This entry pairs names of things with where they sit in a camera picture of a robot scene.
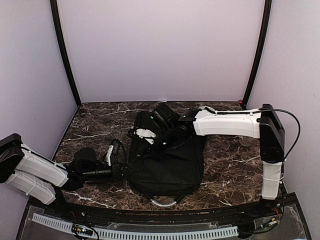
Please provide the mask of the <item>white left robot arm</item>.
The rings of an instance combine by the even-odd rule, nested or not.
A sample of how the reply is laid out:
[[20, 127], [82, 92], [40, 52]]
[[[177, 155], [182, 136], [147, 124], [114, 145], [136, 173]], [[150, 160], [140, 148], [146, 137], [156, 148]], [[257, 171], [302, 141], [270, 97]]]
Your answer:
[[89, 183], [108, 183], [122, 179], [128, 161], [116, 161], [123, 144], [114, 139], [101, 160], [91, 147], [76, 151], [69, 164], [50, 160], [23, 144], [13, 133], [0, 141], [0, 181], [48, 206], [60, 218], [72, 213], [62, 191], [72, 192]]

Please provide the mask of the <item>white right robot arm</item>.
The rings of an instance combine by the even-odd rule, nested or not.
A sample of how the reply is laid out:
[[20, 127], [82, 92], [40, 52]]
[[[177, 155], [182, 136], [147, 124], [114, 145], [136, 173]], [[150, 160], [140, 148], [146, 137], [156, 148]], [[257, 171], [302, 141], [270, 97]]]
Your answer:
[[280, 184], [284, 178], [284, 164], [290, 154], [285, 150], [285, 129], [277, 113], [293, 113], [263, 104], [261, 108], [250, 110], [219, 111], [203, 106], [188, 109], [179, 115], [165, 103], [160, 103], [149, 119], [161, 130], [160, 133], [145, 127], [135, 130], [137, 136], [148, 142], [147, 149], [158, 154], [178, 139], [190, 134], [197, 136], [230, 135], [258, 139], [260, 158], [263, 164], [262, 190], [255, 213], [266, 217], [277, 202]]

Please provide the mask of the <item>black student bag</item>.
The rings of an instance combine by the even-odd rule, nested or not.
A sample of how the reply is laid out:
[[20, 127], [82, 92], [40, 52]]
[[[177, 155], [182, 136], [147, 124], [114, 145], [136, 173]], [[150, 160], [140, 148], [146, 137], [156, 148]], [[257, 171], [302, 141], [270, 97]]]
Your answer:
[[133, 167], [128, 176], [130, 187], [150, 197], [192, 194], [203, 180], [206, 140], [205, 136], [192, 134], [154, 155], [145, 149], [145, 139], [132, 137], [128, 154]]

